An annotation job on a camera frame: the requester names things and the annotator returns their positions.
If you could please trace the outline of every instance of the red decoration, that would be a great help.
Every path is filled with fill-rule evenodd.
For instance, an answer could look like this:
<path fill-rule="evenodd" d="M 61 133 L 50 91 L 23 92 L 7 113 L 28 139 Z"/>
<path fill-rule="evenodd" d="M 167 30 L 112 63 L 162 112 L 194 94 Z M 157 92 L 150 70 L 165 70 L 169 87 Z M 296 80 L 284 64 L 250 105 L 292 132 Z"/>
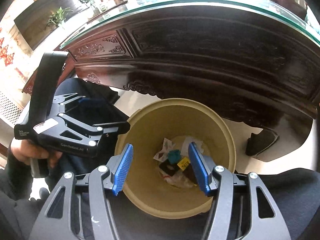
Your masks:
<path fill-rule="evenodd" d="M 14 56 L 14 53 L 12 53 L 10 55 L 6 55 L 6 57 L 4 58 L 4 64 L 5 64 L 6 67 L 8 65 L 12 64 L 13 56 Z"/>
<path fill-rule="evenodd" d="M 7 55 L 9 45 L 5 46 L 0 51 L 0 58 L 3 58 L 5 55 Z"/>
<path fill-rule="evenodd" d="M 24 74 L 23 74 L 17 67 L 15 68 L 15 70 L 18 72 L 19 76 L 20 76 L 23 80 L 26 79 L 26 77 L 24 76 Z"/>

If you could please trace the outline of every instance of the dark wooden furniture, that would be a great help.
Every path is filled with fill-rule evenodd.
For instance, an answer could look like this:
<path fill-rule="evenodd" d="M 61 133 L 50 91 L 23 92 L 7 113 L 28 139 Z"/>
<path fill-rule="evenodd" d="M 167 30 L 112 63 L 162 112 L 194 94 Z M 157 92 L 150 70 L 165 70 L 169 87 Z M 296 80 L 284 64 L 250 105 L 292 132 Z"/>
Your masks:
<path fill-rule="evenodd" d="M 159 98 L 188 98 L 263 128 L 246 153 L 271 161 L 300 147 L 320 102 L 319 41 L 252 9 L 159 4 L 80 34 L 62 49 L 78 77 Z"/>

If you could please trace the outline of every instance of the beige trash can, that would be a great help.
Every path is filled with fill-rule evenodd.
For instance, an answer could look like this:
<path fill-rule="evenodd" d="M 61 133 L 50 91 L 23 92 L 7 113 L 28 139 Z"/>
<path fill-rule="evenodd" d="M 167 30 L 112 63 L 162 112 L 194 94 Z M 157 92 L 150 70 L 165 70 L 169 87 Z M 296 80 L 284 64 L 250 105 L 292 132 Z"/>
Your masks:
<path fill-rule="evenodd" d="M 176 188 L 157 172 L 154 155 L 162 149 L 164 138 L 180 143 L 192 136 L 203 141 L 204 155 L 234 172 L 236 149 L 225 122 L 213 110 L 196 101 L 171 98 L 154 102 L 135 112 L 128 122 L 130 130 L 119 135 L 115 155 L 126 143 L 133 145 L 133 161 L 123 191 L 144 212 L 166 219 L 181 219 L 207 212 L 212 199 L 198 186 Z"/>

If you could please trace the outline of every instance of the white label sticker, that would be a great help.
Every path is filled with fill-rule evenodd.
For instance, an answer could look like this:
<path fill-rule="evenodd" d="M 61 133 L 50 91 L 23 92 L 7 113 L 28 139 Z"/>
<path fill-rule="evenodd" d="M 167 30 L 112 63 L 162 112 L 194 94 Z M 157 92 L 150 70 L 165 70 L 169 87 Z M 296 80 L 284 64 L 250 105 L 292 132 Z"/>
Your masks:
<path fill-rule="evenodd" d="M 33 130 L 36 131 L 37 134 L 40 134 L 54 126 L 56 126 L 58 124 L 58 122 L 56 120 L 54 120 L 53 118 L 50 118 L 40 124 L 37 124 Z"/>

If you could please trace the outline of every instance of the yellow label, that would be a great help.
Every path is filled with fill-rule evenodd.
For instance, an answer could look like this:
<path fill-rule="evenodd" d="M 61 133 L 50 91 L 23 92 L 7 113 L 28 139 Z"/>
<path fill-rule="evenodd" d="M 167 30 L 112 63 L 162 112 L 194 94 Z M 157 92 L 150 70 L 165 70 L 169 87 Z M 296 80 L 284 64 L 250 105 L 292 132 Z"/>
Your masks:
<path fill-rule="evenodd" d="M 190 160 L 188 157 L 184 157 L 177 165 L 179 166 L 180 169 L 183 171 L 188 167 L 190 164 Z"/>

